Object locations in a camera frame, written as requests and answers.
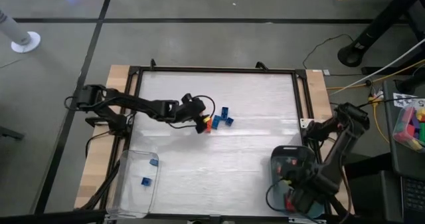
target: white label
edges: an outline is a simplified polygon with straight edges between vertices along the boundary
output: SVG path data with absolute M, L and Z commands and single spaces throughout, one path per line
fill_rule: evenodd
M 392 93 L 392 97 L 394 99 L 397 99 L 397 98 L 417 98 L 417 96 L 408 95 L 408 94 L 397 94 L 397 93 Z M 394 100 L 394 106 L 399 107 L 399 108 L 404 108 L 404 107 L 408 106 L 413 100 L 414 99 Z M 422 107 L 424 107 L 423 102 L 417 102 L 417 104 L 422 105 Z

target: red block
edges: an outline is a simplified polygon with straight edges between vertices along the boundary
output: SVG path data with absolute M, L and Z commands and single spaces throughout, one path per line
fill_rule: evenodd
M 207 129 L 205 130 L 206 133 L 211 133 L 211 119 L 207 122 Z
M 409 137 L 406 132 L 400 132 L 394 135 L 394 139 L 398 142 L 406 142 L 408 140 L 411 140 L 412 138 Z
M 414 113 L 414 108 L 413 107 L 408 107 L 406 108 L 406 110 L 404 111 L 403 117 L 402 117 L 402 121 L 409 123 L 410 120 L 412 119 L 412 115 Z
M 409 135 L 411 135 L 412 137 L 414 137 L 414 126 L 413 125 L 408 124 L 406 130 L 407 130 L 407 133 Z

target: transparent bin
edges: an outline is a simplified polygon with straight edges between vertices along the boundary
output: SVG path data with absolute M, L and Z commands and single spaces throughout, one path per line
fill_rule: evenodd
M 425 100 L 414 100 L 400 111 L 392 136 L 398 143 L 425 154 Z
M 157 160 L 158 166 L 150 164 L 151 160 Z M 107 219 L 143 218 L 149 213 L 160 165 L 158 155 L 152 152 L 122 153 L 120 168 L 111 185 L 113 194 L 106 207 Z M 144 178 L 151 180 L 150 185 L 142 185 Z

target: plastic bin with colorful blocks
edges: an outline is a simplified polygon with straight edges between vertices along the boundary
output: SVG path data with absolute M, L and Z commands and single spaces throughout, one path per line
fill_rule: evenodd
M 412 101 L 398 115 L 393 138 L 400 144 L 425 154 L 425 107 Z

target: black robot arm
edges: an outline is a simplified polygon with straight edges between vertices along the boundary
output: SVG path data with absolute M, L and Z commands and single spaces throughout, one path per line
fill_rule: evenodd
M 367 113 L 360 108 L 346 103 L 338 105 L 335 112 L 334 117 L 323 123 L 310 122 L 303 132 L 305 140 L 324 141 L 331 132 L 337 132 L 338 138 L 322 164 L 310 163 L 299 169 L 297 175 L 288 177 L 294 188 L 289 198 L 299 212 L 308 213 L 314 201 L 323 203 L 334 198 L 343 178 L 341 170 L 347 154 L 369 129 Z
M 184 95 L 182 104 L 177 100 L 145 100 L 119 92 L 113 88 L 105 88 L 102 85 L 86 85 L 76 97 L 76 110 L 83 112 L 95 112 L 98 117 L 87 118 L 86 121 L 92 126 L 96 122 L 107 122 L 110 133 L 117 136 L 125 136 L 129 132 L 127 117 L 116 114 L 109 106 L 120 106 L 137 112 L 143 112 L 158 122 L 174 124 L 186 121 L 195 121 L 196 130 L 200 134 L 207 124 L 201 113 L 205 105 L 199 98 L 192 98 L 190 94 Z

